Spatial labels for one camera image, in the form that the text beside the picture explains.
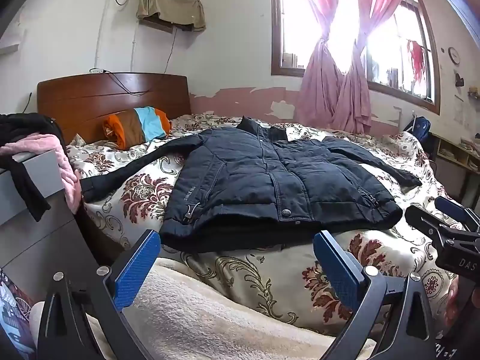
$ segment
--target gray drawer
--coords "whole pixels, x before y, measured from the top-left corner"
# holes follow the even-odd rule
[[[44,197],[63,189],[54,150],[23,161],[30,178]],[[0,225],[26,209],[25,202],[15,189],[10,172],[0,174]]]
[[[24,210],[0,226],[0,267],[17,257],[24,250],[73,220],[63,190],[46,198],[51,208],[36,222]]]
[[[54,273],[62,271],[73,281],[86,282],[98,268],[73,220],[43,238],[3,270],[34,302],[45,300]]]

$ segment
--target floral bedspread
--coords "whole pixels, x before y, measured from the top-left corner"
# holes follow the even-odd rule
[[[236,126],[240,121],[241,118],[212,114],[185,115],[172,121],[171,134],[165,139],[154,139],[128,151],[119,151],[110,144],[75,142],[68,146],[69,158],[83,178],[105,174],[152,152],[171,139],[196,134],[209,127]],[[362,165],[385,185],[402,209],[416,204],[451,226],[461,228],[459,223],[435,209],[435,198],[448,196],[435,179],[421,145],[409,133],[372,138],[298,124],[277,126],[286,128],[289,140],[322,140],[327,135],[351,140],[387,164],[415,174],[422,186],[404,194],[392,176],[375,167]],[[102,232],[128,249],[146,229],[158,231],[162,226],[167,201],[182,164],[183,158],[177,154],[158,159],[129,178],[106,199],[86,204],[88,215]],[[431,240],[410,227],[404,218],[390,231],[359,229],[334,237],[363,266],[376,266],[384,275],[405,277],[412,271],[419,273],[434,316],[443,313],[448,287],[455,275],[435,265],[437,254]],[[186,264],[201,280],[235,302],[298,327],[334,335],[351,314],[332,290],[311,244],[196,255],[162,247],[160,257]],[[387,310],[380,312],[378,323],[383,321]]]

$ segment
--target blanket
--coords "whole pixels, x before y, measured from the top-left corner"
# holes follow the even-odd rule
[[[153,139],[128,151],[101,145],[69,146],[67,149],[81,177],[89,177],[122,167],[168,140],[210,127],[234,127],[240,121],[241,118],[212,114],[185,115],[172,120],[172,130],[164,140]],[[459,223],[435,209],[435,198],[448,196],[435,179],[421,145],[411,134],[354,137],[298,124],[277,126],[286,128],[289,140],[322,140],[335,135],[361,145],[393,167],[409,171],[422,181],[422,186],[403,193],[397,181],[387,173],[362,165],[383,183],[403,210],[416,204],[451,226],[461,228]],[[180,155],[172,154],[149,164],[106,199],[86,204],[88,215],[100,231],[128,249],[145,229],[159,230],[162,226],[165,207],[183,161]],[[438,317],[443,315],[448,287],[455,275],[435,265],[437,254],[431,240],[411,228],[404,218],[389,231],[358,229],[334,237],[363,266],[376,266],[384,275],[405,277],[412,271],[417,272],[422,277],[434,317],[442,319]],[[160,257],[189,266],[204,283],[234,302],[293,326],[335,335],[351,315],[316,261],[311,243],[195,255],[163,247]],[[379,314],[379,324],[385,320],[386,312],[387,309]]]
[[[157,259],[123,311],[154,359],[318,360],[334,340],[238,305],[193,276],[182,264]],[[30,312],[35,342],[42,309],[43,302]],[[98,321],[88,319],[102,354],[114,359]],[[368,359],[374,347],[367,340],[358,359]]]
[[[57,136],[53,134],[30,134],[23,139],[6,143],[0,147],[0,155],[13,155],[20,152],[31,152],[39,155],[49,150],[55,150],[67,205],[70,211],[75,214],[81,201],[80,178],[78,172],[74,173],[71,168],[68,157],[65,155]]]

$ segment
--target window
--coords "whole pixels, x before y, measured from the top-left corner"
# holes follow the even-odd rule
[[[272,74],[303,76],[318,41],[320,25],[307,0],[272,0]],[[346,73],[359,30],[357,0],[339,0],[327,42]],[[416,41],[425,71],[414,79],[408,50]],[[369,88],[440,113],[439,72],[433,34],[422,0],[402,0],[395,13],[369,36],[362,53]]]

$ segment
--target poster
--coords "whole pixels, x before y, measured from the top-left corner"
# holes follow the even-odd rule
[[[0,269],[0,328],[25,360],[37,358],[28,322],[32,306],[32,300]]]

